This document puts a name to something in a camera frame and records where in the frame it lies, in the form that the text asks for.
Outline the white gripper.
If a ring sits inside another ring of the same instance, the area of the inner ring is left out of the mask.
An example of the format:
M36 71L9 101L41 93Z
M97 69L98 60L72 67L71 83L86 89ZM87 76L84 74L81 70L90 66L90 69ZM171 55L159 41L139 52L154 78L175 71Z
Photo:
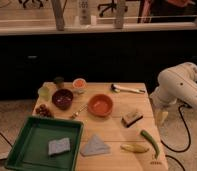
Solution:
M166 94L159 94L159 93L151 93L150 99L152 101L152 105L155 111L158 110L165 110L170 106L172 102L172 97ZM162 125L168 116L167 111L159 111L156 113L156 124L158 126Z

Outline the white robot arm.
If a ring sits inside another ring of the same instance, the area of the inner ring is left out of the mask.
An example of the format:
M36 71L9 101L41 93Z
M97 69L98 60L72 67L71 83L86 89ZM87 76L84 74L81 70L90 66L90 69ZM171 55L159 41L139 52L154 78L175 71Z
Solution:
M167 108L178 99L197 111L197 65L185 62L162 70L158 86L150 94L155 123L161 125L168 116Z

